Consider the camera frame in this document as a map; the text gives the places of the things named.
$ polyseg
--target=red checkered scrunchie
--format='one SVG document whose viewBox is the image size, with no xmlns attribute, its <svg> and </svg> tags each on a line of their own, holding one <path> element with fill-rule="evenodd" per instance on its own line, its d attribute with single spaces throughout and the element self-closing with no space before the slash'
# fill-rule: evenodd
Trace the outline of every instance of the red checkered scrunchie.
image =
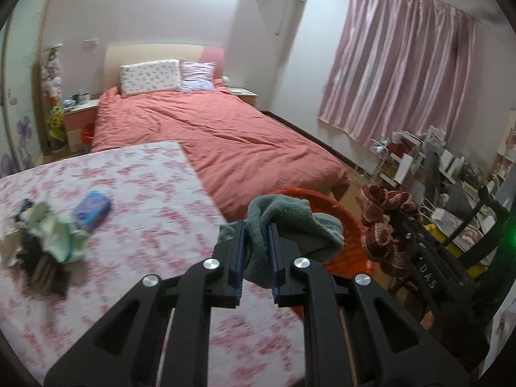
<svg viewBox="0 0 516 387">
<path fill-rule="evenodd" d="M 383 216 L 399 209 L 411 220 L 418 219 L 417 205 L 411 195 L 369 184 L 357 194 L 357 202 L 362 207 L 362 224 L 368 227 L 360 237 L 365 253 L 372 261 L 380 262 L 382 271 L 387 275 L 398 278 L 405 276 L 409 270 L 406 246 L 390 234 Z"/>
</svg>

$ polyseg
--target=silver bolt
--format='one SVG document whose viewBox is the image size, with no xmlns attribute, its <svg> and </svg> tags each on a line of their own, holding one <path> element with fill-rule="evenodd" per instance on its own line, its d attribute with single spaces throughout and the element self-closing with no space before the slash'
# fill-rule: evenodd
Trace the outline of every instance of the silver bolt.
<svg viewBox="0 0 516 387">
<path fill-rule="evenodd" d="M 306 257 L 298 257 L 297 259 L 293 260 L 293 265 L 296 268 L 308 268 L 308 266 L 310 266 L 310 259 L 307 259 Z"/>
<path fill-rule="evenodd" d="M 220 266 L 220 262 L 217 259 L 210 257 L 209 259 L 206 259 L 202 265 L 206 269 L 212 270 L 217 269 Z"/>
<path fill-rule="evenodd" d="M 146 287 L 151 287 L 156 285 L 159 282 L 159 278 L 156 275 L 147 275 L 145 278 L 141 280 L 141 283 Z"/>
<path fill-rule="evenodd" d="M 355 276 L 355 282 L 362 286 L 367 286 L 371 283 L 371 277 L 365 273 L 359 273 Z"/>
</svg>

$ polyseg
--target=light green cloth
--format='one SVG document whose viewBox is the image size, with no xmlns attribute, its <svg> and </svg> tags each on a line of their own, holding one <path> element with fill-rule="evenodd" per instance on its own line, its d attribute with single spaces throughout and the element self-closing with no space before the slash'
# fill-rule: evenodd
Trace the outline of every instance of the light green cloth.
<svg viewBox="0 0 516 387">
<path fill-rule="evenodd" d="M 263 287 L 272 286 L 268 262 L 267 225 L 274 221 L 280 235 L 286 233 L 298 243 L 301 255 L 324 263 L 337 256 L 344 244 L 344 228 L 339 219 L 312 213 L 310 203 L 285 195 L 265 195 L 251 201 L 246 221 L 246 259 L 243 276 Z M 220 226 L 219 242 L 233 239 L 236 223 Z"/>
<path fill-rule="evenodd" d="M 88 233 L 77 228 L 67 214 L 57 215 L 47 202 L 37 202 L 21 214 L 29 232 L 39 237 L 43 251 L 58 263 L 80 261 L 85 256 Z"/>
</svg>

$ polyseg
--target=white and red floral fabric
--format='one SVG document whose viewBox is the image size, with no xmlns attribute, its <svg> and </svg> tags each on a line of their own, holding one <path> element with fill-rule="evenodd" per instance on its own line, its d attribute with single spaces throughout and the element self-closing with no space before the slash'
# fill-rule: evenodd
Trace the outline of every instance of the white and red floral fabric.
<svg viewBox="0 0 516 387">
<path fill-rule="evenodd" d="M 141 278 L 184 273 L 210 257 L 224 222 L 175 142 L 117 148 L 0 179 L 0 225 L 22 199 L 70 212 L 91 190 L 113 209 L 69 265 L 68 297 L 37 297 L 15 269 L 0 269 L 0 329 L 39 381 Z M 287 386 L 304 374 L 303 325 L 270 291 L 244 281 L 242 304 L 212 312 L 210 386 Z"/>
</svg>

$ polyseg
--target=headboard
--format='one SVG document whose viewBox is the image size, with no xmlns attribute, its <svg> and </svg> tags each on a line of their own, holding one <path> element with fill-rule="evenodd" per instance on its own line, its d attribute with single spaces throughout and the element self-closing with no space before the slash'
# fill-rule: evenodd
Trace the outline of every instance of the headboard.
<svg viewBox="0 0 516 387">
<path fill-rule="evenodd" d="M 139 62 L 182 59 L 189 62 L 215 62 L 215 78 L 224 67 L 224 50 L 212 46 L 179 44 L 138 44 L 110 46 L 104 60 L 104 91 L 120 85 L 120 67 Z"/>
</svg>

